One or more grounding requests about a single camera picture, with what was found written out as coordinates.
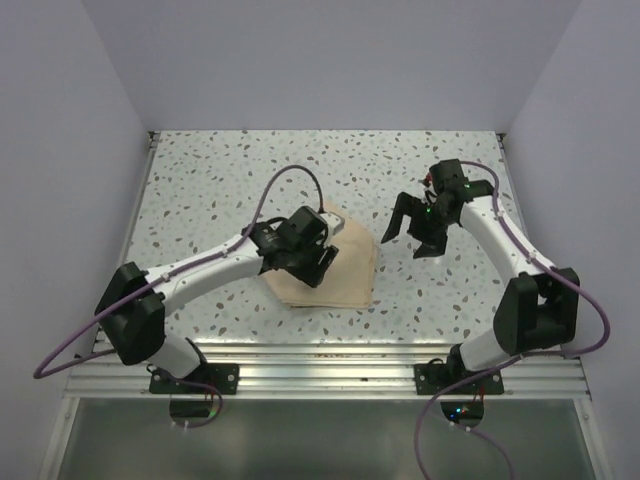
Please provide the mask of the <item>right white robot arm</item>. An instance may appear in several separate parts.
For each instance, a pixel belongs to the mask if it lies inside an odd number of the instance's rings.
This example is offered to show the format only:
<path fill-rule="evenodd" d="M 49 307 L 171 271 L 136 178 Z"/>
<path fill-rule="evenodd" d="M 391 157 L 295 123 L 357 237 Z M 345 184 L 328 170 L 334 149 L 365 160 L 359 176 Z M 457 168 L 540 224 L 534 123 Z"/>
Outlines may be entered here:
<path fill-rule="evenodd" d="M 491 328 L 451 348 L 436 364 L 436 377 L 451 389 L 468 392 L 481 371 L 530 351 L 546 350 L 573 340 L 576 330 L 579 278 L 558 269 L 540 254 L 506 213 L 499 198 L 499 180 L 471 180 L 464 162 L 443 160 L 429 168 L 421 197 L 397 195 L 383 242 L 395 239 L 404 222 L 419 246 L 414 258 L 445 254 L 448 229 L 466 230 L 497 270 L 505 291 Z"/>

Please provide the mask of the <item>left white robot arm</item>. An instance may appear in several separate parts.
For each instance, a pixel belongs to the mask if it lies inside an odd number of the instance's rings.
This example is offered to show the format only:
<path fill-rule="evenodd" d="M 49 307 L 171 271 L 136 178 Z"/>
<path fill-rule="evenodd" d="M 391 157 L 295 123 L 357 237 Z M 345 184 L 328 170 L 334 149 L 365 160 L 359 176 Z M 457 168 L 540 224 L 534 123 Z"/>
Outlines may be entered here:
<path fill-rule="evenodd" d="M 192 340 L 169 333 L 166 318 L 213 290 L 270 271 L 318 287 L 339 252 L 332 241 L 344 223 L 338 214 L 303 206 L 172 264 L 148 270 L 124 264 L 96 309 L 100 327 L 122 364 L 149 363 L 185 392 L 197 392 L 207 383 L 206 359 Z"/>

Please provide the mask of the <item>beige cloth mat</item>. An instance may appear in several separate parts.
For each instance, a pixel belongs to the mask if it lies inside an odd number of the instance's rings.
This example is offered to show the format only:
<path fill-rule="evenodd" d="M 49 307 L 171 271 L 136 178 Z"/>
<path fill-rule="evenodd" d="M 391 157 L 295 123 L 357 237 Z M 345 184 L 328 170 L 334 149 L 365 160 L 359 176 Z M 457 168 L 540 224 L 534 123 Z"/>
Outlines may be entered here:
<path fill-rule="evenodd" d="M 367 308 L 372 302 L 377 246 L 373 235 L 344 209 L 325 201 L 328 212 L 345 220 L 344 229 L 332 244 L 339 252 L 322 283 L 311 288 L 278 270 L 262 276 L 271 292 L 293 308 Z"/>

